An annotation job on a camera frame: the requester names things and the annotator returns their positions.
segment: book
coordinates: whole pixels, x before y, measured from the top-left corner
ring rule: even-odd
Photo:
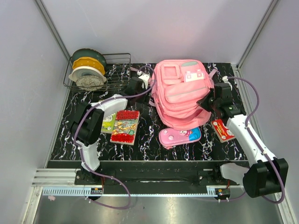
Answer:
[[[139,117],[139,111],[118,111],[110,142],[134,145]]]
[[[235,139],[234,134],[226,127],[221,119],[213,120],[211,122],[220,142],[226,142]]]
[[[113,130],[115,118],[116,118],[116,113],[113,113],[108,117],[106,117],[103,120],[101,132],[111,134]]]

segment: cartoon print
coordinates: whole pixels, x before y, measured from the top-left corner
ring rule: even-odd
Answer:
[[[185,137],[189,137],[190,134],[192,134],[192,130],[188,130],[188,131],[179,131],[180,135],[184,135]]]
[[[103,122],[110,122],[113,119],[113,114],[109,115],[108,117],[106,117]]]
[[[134,134],[134,130],[136,129],[136,123],[134,120],[125,122],[116,121],[114,127],[116,128],[112,131],[112,134]]]
[[[187,133],[187,135],[188,135],[190,141],[196,140],[196,139],[200,138],[200,136],[201,136],[199,128],[191,129],[190,132]]]
[[[230,130],[227,130],[226,131],[230,136],[234,136],[234,134],[230,131]]]

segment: pink pencil case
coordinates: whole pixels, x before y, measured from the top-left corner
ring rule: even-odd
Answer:
[[[200,138],[201,133],[198,127],[188,131],[178,131],[170,127],[163,129],[159,133],[160,143],[167,149],[170,149],[173,146],[196,142],[199,141]]]

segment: red book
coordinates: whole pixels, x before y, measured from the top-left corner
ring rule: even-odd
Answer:
[[[234,134],[224,125],[221,119],[213,120],[211,124],[221,142],[235,139]]]
[[[139,111],[118,111],[110,142],[133,145],[139,117]]]

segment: comic book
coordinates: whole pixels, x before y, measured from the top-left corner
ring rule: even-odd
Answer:
[[[139,116],[139,111],[118,111],[110,142],[134,145]]]
[[[113,113],[108,117],[106,117],[103,120],[101,132],[111,134],[113,130],[115,118],[116,118],[116,113]]]

